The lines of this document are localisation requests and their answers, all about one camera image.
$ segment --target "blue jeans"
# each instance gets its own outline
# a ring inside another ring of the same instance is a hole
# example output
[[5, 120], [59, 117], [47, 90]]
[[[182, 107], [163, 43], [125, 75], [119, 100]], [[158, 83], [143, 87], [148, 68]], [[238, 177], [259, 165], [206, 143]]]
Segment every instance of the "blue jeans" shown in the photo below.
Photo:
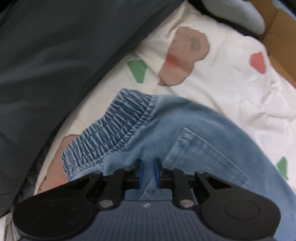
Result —
[[129, 200], [171, 198], [170, 190], [156, 188], [156, 158], [187, 174], [208, 172], [275, 202], [281, 210], [275, 238], [296, 240], [296, 197], [272, 163], [235, 124], [187, 99], [123, 89], [62, 158], [69, 181], [94, 171], [110, 175], [142, 159], [143, 185], [126, 192]]

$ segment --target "green patch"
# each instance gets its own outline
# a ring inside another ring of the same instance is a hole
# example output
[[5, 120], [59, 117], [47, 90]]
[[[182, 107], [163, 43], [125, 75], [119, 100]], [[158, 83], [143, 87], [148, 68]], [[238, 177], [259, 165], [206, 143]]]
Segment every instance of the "green patch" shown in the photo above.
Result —
[[143, 60], [131, 60], [128, 62], [128, 67], [130, 68], [136, 82], [143, 84], [147, 70], [147, 65], [145, 62]]
[[277, 163], [277, 169], [281, 176], [287, 181], [288, 179], [288, 161], [287, 159], [283, 156], [281, 160]]

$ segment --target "dark gray fabric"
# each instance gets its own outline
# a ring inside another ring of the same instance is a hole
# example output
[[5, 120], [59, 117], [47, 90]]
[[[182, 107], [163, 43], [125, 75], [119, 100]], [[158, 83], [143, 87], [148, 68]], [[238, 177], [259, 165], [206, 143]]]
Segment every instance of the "dark gray fabric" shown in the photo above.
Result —
[[0, 20], [0, 216], [59, 122], [181, 2], [19, 0]]

